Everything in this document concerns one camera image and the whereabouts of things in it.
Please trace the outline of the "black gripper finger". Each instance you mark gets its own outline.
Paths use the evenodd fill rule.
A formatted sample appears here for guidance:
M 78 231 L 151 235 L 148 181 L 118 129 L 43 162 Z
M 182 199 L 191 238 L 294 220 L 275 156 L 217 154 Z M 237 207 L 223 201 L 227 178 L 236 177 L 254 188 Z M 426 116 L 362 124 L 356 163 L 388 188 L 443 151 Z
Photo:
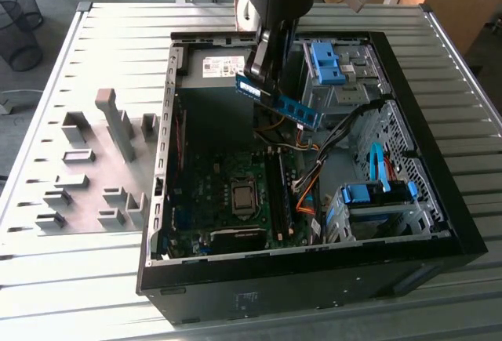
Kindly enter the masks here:
M 283 20 L 271 30 L 271 94 L 276 101 L 281 94 L 280 80 L 295 39 L 299 20 Z
M 275 34 L 271 29 L 260 27 L 256 32 L 256 38 L 256 48 L 249 54 L 244 75 L 250 85 L 259 90 L 261 101 L 272 101 L 275 85 L 271 79 L 271 68 Z

